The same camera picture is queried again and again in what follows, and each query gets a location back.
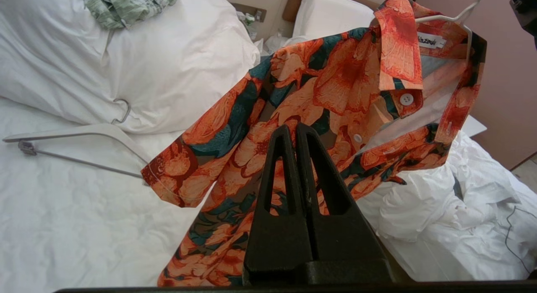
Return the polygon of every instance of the metal hanger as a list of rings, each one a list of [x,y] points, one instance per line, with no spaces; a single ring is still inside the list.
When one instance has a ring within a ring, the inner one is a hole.
[[[144,163],[148,164],[151,160],[149,155],[142,149],[138,144],[136,144],[125,132],[123,132],[119,127],[113,125],[113,123],[123,123],[127,119],[127,115],[130,113],[130,104],[124,99],[116,99],[114,102],[117,101],[123,101],[127,104],[127,113],[124,115],[123,119],[118,120],[114,119],[111,124],[97,124],[97,125],[86,125],[86,126],[78,126],[74,128],[67,128],[64,130],[54,130],[54,131],[44,131],[44,132],[34,132],[34,133],[24,133],[24,134],[16,134],[13,136],[7,136],[3,139],[6,143],[12,143],[17,142],[19,149],[28,155],[37,155],[40,154],[46,154],[50,155],[52,157],[59,157],[61,159],[66,159],[69,161],[74,161],[77,163],[82,163],[86,165],[91,165],[94,167],[99,167],[105,170],[114,171],[117,173],[125,174],[134,176],[136,178],[142,178],[141,174],[132,173],[130,171],[121,170],[105,165],[100,165],[88,161],[83,161],[74,157],[69,157],[61,154],[56,153],[50,153],[47,151],[38,150],[34,147],[34,145],[29,141],[35,141],[35,140],[47,140],[47,139],[58,139],[58,138],[67,138],[70,136],[107,136],[109,138],[112,138],[119,143],[123,144],[129,151],[134,153],[137,157],[139,157]]]
[[[427,17],[421,17],[416,18],[416,23],[424,23],[427,21],[432,20],[444,20],[449,21],[458,24],[466,33],[468,34],[468,48],[466,49],[466,61],[470,60],[470,51],[472,50],[472,31],[470,28],[468,28],[466,25],[464,25],[464,22],[468,17],[472,14],[475,7],[481,2],[481,0],[475,0],[470,6],[465,8],[459,15],[455,16],[454,18],[443,16],[443,15],[435,15],[435,16],[427,16]]]

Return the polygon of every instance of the shirt button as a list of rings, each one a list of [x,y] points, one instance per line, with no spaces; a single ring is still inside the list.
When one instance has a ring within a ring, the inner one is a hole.
[[[412,94],[403,94],[403,96],[401,96],[399,99],[399,102],[401,102],[401,104],[404,106],[409,106],[414,102],[414,96],[412,96]]]
[[[359,134],[355,134],[355,141],[358,142],[358,143],[361,143],[362,142],[362,136],[360,136]]]

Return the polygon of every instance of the black cable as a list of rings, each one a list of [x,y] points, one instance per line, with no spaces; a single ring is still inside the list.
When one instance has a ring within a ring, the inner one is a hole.
[[[514,256],[516,256],[516,258],[518,258],[520,260],[520,262],[522,263],[522,266],[524,267],[524,269],[526,270],[526,272],[528,272],[529,274],[531,274],[531,272],[528,270],[528,268],[526,268],[526,265],[524,264],[524,261],[518,256],[516,255],[516,253],[514,253],[510,248],[509,246],[507,245],[507,239],[509,237],[509,233],[511,231],[511,228],[513,227],[512,223],[509,222],[509,218],[514,214],[514,212],[516,210],[519,210],[519,211],[522,211],[522,212],[525,212],[525,213],[528,213],[529,215],[535,217],[537,219],[537,217],[535,215],[533,215],[533,213],[531,212],[527,212],[526,210],[522,210],[522,209],[519,209],[518,207],[514,207],[513,209],[513,212],[506,218],[507,222],[509,223],[509,229],[507,229],[507,235],[505,236],[505,247],[507,247],[507,250],[509,250]]]

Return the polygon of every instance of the shirt tag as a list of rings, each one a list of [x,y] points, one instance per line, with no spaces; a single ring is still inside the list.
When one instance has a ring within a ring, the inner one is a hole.
[[[421,47],[443,48],[446,44],[446,40],[442,38],[442,36],[418,32],[418,43]]]

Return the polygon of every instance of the short-sleeve shirt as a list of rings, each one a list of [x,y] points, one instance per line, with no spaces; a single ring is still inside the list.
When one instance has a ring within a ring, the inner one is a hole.
[[[351,195],[402,170],[438,167],[480,88],[486,42],[409,0],[386,0],[378,24],[282,48],[265,58],[142,170],[164,201],[200,213],[158,285],[240,285],[272,132],[314,128]],[[318,199],[324,214],[323,192]],[[276,163],[271,205],[286,214]]]

